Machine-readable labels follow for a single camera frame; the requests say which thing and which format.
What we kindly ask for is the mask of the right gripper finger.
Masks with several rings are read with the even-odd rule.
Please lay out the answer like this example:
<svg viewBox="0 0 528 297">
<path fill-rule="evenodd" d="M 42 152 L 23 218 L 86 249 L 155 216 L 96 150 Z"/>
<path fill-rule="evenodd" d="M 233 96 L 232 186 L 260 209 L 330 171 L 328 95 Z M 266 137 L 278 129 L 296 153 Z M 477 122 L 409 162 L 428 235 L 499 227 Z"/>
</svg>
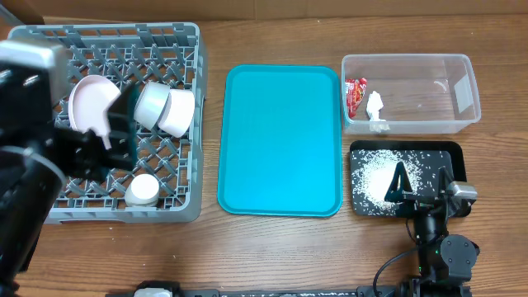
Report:
<svg viewBox="0 0 528 297">
<path fill-rule="evenodd" d="M 386 202 L 401 203 L 406 195 L 413 193 L 411 183 L 403 162 L 398 162 L 394 171 L 393 179 L 389 185 L 384 200 Z"/>
<path fill-rule="evenodd" d="M 446 167 L 439 168 L 438 177 L 438 197 L 444 198 L 447 195 L 448 187 L 454 181 L 454 178 L 452 173 Z"/>
</svg>

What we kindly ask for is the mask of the grey metal bowl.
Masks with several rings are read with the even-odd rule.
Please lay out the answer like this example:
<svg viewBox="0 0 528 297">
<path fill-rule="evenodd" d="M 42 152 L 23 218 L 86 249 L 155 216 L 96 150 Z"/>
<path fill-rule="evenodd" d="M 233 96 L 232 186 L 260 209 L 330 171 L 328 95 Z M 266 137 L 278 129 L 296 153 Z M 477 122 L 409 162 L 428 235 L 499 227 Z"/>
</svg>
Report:
<svg viewBox="0 0 528 297">
<path fill-rule="evenodd" d="M 139 94 L 134 119 L 151 130 L 159 121 L 169 97 L 170 87 L 159 82 L 148 82 Z"/>
</svg>

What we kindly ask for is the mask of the large white plate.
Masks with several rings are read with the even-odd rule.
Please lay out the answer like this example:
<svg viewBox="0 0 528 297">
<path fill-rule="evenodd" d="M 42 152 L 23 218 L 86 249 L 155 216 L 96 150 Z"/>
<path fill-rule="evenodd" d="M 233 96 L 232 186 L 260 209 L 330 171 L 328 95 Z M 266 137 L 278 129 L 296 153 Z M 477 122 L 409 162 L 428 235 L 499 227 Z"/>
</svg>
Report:
<svg viewBox="0 0 528 297">
<path fill-rule="evenodd" d="M 72 130 L 85 133 L 92 130 L 101 137 L 106 149 L 111 148 L 107 110 L 120 95 L 120 89 L 100 75 L 81 79 L 68 98 L 68 119 Z"/>
</svg>

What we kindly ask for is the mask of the rice grains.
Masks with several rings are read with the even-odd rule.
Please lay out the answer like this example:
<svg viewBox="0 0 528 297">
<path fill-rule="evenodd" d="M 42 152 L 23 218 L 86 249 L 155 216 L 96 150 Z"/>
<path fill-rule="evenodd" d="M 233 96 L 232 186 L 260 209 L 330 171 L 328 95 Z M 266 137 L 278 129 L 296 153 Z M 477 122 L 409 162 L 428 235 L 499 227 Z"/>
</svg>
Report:
<svg viewBox="0 0 528 297">
<path fill-rule="evenodd" d="M 438 171 L 446 157 L 440 151 L 366 150 L 351 152 L 351 195 L 359 215 L 394 217 L 396 203 L 384 200 L 396 166 L 403 163 L 414 194 L 436 193 Z"/>
</svg>

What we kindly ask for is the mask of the pink-white bowl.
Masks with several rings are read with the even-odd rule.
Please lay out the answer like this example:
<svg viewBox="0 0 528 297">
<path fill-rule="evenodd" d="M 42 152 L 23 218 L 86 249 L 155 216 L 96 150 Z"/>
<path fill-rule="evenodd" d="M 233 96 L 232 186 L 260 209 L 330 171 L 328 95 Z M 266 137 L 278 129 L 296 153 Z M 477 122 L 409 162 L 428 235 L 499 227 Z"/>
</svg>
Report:
<svg viewBox="0 0 528 297">
<path fill-rule="evenodd" d="M 192 91 L 171 89 L 158 127 L 171 136 L 181 138 L 191 125 L 194 110 L 195 96 Z"/>
</svg>

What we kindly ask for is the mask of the white paper cup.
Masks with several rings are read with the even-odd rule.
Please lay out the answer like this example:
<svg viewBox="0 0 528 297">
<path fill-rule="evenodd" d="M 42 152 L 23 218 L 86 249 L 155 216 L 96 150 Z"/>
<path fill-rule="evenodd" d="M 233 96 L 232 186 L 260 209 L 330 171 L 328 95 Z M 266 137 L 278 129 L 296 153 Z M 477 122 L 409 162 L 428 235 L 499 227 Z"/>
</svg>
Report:
<svg viewBox="0 0 528 297">
<path fill-rule="evenodd" d="M 140 174 L 135 177 L 125 192 L 125 203 L 129 207 L 155 206 L 158 198 L 158 179 L 150 174 Z"/>
</svg>

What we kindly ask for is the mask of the white tissue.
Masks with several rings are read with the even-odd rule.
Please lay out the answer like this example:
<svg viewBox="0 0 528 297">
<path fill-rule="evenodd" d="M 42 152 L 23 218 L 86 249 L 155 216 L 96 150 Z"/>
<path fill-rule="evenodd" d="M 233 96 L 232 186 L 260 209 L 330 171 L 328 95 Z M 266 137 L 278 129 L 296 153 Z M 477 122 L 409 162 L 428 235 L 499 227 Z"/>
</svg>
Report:
<svg viewBox="0 0 528 297">
<path fill-rule="evenodd" d="M 384 104 L 381 100 L 381 95 L 373 91 L 368 98 L 366 112 L 370 119 L 370 131 L 381 133 L 390 130 L 389 125 L 385 124 L 385 120 L 380 119 L 380 111 Z"/>
</svg>

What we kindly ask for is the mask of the red snack wrapper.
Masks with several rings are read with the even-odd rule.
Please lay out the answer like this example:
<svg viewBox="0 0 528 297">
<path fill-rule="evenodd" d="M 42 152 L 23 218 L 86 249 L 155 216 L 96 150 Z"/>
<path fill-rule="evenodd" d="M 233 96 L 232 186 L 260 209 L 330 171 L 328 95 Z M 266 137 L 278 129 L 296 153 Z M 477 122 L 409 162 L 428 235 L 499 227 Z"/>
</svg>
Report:
<svg viewBox="0 0 528 297">
<path fill-rule="evenodd" d="M 357 109 L 362 102 L 367 86 L 366 78 L 345 80 L 346 87 L 346 113 L 350 119 L 356 116 Z"/>
</svg>

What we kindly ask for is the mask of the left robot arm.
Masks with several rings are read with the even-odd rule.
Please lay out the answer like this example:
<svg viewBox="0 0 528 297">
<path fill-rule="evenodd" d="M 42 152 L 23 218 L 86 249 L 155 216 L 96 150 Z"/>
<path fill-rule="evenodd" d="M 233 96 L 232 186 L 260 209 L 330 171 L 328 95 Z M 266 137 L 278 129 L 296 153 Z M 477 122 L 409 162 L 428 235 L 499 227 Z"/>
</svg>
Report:
<svg viewBox="0 0 528 297">
<path fill-rule="evenodd" d="M 130 83 L 106 118 L 111 148 L 92 130 L 54 123 L 49 70 L 1 65 L 1 294 L 14 296 L 18 273 L 26 271 L 40 231 L 71 177 L 102 182 L 111 169 L 137 163 L 134 106 L 139 87 Z"/>
</svg>

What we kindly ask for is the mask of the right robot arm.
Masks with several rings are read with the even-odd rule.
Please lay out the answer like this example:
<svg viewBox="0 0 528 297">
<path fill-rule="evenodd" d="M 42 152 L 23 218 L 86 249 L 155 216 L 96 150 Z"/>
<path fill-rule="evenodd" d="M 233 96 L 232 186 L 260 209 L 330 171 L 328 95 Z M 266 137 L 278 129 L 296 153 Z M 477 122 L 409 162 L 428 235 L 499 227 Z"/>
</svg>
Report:
<svg viewBox="0 0 528 297">
<path fill-rule="evenodd" d="M 384 200 L 396 204 L 396 215 L 413 222 L 416 247 L 388 260 L 375 274 L 373 291 L 380 295 L 377 281 L 392 263 L 413 253 L 418 256 L 417 276 L 400 282 L 390 296 L 470 296 L 466 282 L 480 253 L 479 246 L 465 236 L 449 233 L 451 218 L 464 217 L 477 200 L 475 187 L 456 181 L 445 167 L 439 169 L 438 190 L 433 196 L 415 194 L 404 163 L 396 165 Z"/>
</svg>

